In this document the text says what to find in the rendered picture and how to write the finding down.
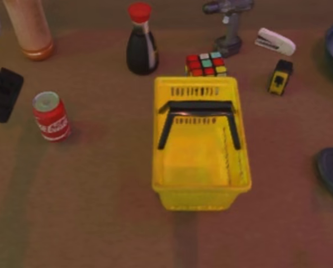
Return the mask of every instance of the dark liquid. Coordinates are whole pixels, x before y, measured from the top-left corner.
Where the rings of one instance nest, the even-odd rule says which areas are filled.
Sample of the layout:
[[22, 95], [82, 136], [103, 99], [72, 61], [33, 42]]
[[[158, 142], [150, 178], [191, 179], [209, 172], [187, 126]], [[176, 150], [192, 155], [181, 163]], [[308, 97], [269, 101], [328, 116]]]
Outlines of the dark liquid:
[[[153, 55], [155, 60], [150, 66], [149, 61]], [[148, 75], [154, 72], [158, 65], [159, 57], [153, 34], [150, 31], [145, 33], [142, 27], [135, 26], [127, 45], [128, 69], [138, 75]]]

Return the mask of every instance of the basket handle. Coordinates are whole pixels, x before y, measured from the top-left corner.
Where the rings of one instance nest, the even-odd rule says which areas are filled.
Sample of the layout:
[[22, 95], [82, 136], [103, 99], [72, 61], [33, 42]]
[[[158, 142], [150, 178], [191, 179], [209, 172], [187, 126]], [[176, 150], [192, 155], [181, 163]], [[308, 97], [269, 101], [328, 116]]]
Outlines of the basket handle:
[[234, 147], [236, 150], [241, 149], [239, 135], [234, 117], [234, 106], [231, 101], [170, 101], [159, 109], [159, 113], [164, 113], [169, 108], [168, 115], [164, 123], [163, 131], [161, 132], [158, 150], [162, 150], [167, 143], [167, 139], [172, 129], [175, 116], [226, 116], [230, 126], [230, 132]]

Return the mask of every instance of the orange vase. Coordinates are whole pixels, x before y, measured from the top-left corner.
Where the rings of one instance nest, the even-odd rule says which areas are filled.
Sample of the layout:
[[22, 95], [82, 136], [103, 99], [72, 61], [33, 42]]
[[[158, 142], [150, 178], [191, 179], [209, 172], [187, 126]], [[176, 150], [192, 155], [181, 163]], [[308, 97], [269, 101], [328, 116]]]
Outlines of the orange vase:
[[3, 0], [22, 52], [31, 60], [45, 60], [54, 42], [41, 0]]

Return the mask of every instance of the red square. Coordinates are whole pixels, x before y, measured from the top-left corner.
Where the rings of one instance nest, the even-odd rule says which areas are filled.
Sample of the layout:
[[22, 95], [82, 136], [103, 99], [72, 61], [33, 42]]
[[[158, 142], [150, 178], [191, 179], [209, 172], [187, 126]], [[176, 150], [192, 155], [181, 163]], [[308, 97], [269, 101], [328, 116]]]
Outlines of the red square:
[[204, 69], [205, 75], [215, 75], [215, 71], [213, 68], [205, 68]]
[[199, 56], [198, 55], [189, 55], [187, 56], [187, 63], [191, 61], [199, 61]]
[[193, 61], [188, 64], [189, 70], [201, 69], [201, 64], [198, 61]]
[[212, 63], [214, 64], [214, 66], [223, 66], [225, 64], [223, 62], [223, 59], [220, 58], [212, 59]]
[[201, 69], [193, 70], [193, 71], [191, 71], [191, 73], [192, 73], [192, 76], [202, 76], [203, 75]]

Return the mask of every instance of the power drill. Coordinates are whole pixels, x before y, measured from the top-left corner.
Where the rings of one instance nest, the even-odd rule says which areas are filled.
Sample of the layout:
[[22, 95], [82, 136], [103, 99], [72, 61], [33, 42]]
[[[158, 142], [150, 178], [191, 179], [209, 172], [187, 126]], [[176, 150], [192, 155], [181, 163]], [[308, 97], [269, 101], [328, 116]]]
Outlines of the power drill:
[[237, 34], [240, 15], [252, 9], [253, 6], [253, 0], [218, 0], [203, 5], [203, 12], [207, 15], [224, 14], [222, 22], [227, 24], [226, 35], [217, 38], [214, 42], [214, 50], [220, 52], [222, 57], [228, 58], [240, 52], [242, 40]]

